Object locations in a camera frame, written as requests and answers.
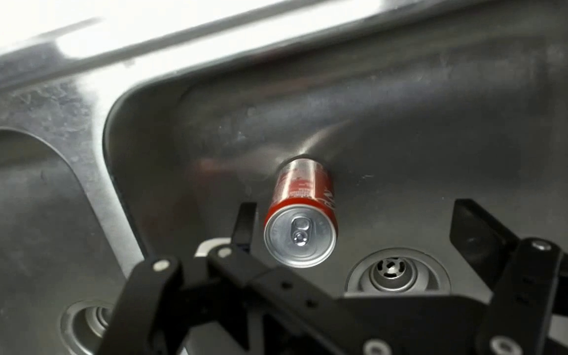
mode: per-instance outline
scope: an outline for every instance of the soda can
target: soda can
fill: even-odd
[[[312,267],[336,245],[334,190],[328,171],[312,159],[295,159],[282,168],[266,214],[264,243],[277,261]]]

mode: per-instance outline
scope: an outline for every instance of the sink drain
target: sink drain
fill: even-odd
[[[60,331],[65,346],[75,355],[93,355],[111,319],[111,305],[102,301],[81,301],[61,316]]]
[[[347,292],[413,292],[443,290],[451,283],[435,259],[413,249],[377,251],[359,261],[346,285]]]

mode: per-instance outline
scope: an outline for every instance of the can pull tab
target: can pull tab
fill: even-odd
[[[293,243],[298,247],[303,247],[308,244],[311,234],[311,220],[304,216],[298,216],[291,222],[290,236],[293,238]]]

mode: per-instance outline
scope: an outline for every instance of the can top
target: can top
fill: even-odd
[[[320,209],[290,205],[266,222],[264,242],[271,255],[282,264],[312,267],[322,263],[334,250],[336,229]]]

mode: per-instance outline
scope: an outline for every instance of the sink basin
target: sink basin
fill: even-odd
[[[66,310],[110,307],[123,284],[70,167],[38,139],[0,130],[0,354],[69,355]]]
[[[415,249],[487,301],[449,241],[456,198],[568,252],[568,2],[499,1],[152,83],[113,106],[105,140],[146,254],[229,236],[240,202],[263,218],[278,167],[307,154],[333,174],[339,236],[296,272],[340,296],[361,259]],[[275,265],[262,238],[252,253]],[[568,319],[551,334],[568,344]]]

